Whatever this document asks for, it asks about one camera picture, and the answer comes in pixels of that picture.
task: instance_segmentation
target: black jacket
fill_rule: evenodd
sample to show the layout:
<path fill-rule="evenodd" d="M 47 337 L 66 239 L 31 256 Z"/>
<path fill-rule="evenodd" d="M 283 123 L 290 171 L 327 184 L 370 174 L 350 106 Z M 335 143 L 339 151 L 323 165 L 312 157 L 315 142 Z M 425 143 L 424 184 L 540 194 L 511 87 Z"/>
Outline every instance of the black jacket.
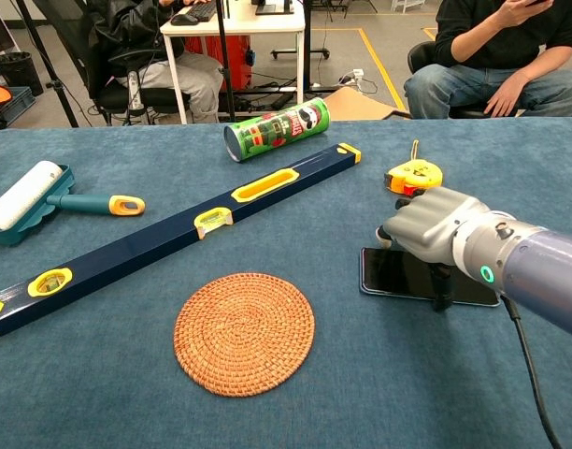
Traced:
<path fill-rule="evenodd" d="M 504 0 L 444 0 L 437 12 L 436 62 L 459 64 L 450 47 L 458 35 L 469 31 L 500 8 Z M 463 65 L 474 68 L 521 68 L 546 48 L 572 47 L 572 0 L 555 0 L 553 6 L 519 26 L 500 31 Z"/>
<path fill-rule="evenodd" d="M 87 0 L 87 9 L 94 23 L 99 48 L 105 60 L 128 51 L 158 49 L 154 61 L 167 59 L 164 37 L 159 31 L 182 8 L 181 2 L 172 7 L 160 7 L 158 0 Z M 172 39 L 174 55 L 184 52 L 181 38 Z M 144 66 L 151 56 L 130 60 L 130 66 Z M 126 76 L 126 65 L 111 65 L 111 73 Z"/>

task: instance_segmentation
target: teal roller handle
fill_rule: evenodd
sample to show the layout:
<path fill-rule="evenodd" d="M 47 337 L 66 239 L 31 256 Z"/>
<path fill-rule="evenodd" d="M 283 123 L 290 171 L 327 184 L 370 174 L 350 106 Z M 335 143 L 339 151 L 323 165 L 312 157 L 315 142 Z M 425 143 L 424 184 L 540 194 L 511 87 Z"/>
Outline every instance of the teal roller handle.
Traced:
<path fill-rule="evenodd" d="M 124 195 L 50 195 L 46 202 L 60 209 L 110 215 L 139 215 L 145 210 L 142 199 Z"/>

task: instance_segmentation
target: green led light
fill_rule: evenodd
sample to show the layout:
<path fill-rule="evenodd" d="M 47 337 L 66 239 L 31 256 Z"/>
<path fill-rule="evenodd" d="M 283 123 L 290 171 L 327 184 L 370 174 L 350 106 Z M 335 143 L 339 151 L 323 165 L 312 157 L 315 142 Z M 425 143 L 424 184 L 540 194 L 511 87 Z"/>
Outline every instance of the green led light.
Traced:
<path fill-rule="evenodd" d="M 487 265 L 481 267 L 481 276 L 483 276 L 485 282 L 493 283 L 493 271 Z"/>

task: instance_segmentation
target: cardboard box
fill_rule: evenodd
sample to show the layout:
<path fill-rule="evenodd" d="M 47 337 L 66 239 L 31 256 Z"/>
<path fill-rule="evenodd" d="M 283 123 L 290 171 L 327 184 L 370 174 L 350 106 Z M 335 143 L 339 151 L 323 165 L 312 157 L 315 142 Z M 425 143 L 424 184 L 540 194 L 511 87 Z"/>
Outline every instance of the cardboard box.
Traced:
<path fill-rule="evenodd" d="M 351 87 L 341 87 L 327 95 L 323 101 L 330 110 L 330 119 L 333 122 L 384 120 L 392 115 L 410 118 L 408 112 L 384 105 Z"/>

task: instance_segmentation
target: person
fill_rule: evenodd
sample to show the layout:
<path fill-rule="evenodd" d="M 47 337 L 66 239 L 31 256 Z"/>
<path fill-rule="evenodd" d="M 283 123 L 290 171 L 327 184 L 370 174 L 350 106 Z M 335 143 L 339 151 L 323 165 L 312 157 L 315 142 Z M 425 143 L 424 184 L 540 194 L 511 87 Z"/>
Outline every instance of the person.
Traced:
<path fill-rule="evenodd" d="M 413 118 L 479 102 L 492 117 L 572 116 L 572 70 L 557 70 L 572 56 L 572 0 L 443 0 L 436 21 L 435 64 L 405 83 Z"/>
<path fill-rule="evenodd" d="M 154 56 L 134 56 L 126 64 L 111 64 L 111 74 L 127 86 L 127 64 L 140 67 L 142 88 L 174 88 L 159 28 L 174 13 L 192 3 L 209 0 L 87 0 L 97 41 L 106 59 L 128 51 L 157 49 Z M 181 38 L 172 39 L 180 89 L 191 96 L 193 120 L 217 122 L 222 65 L 215 59 L 184 50 Z"/>

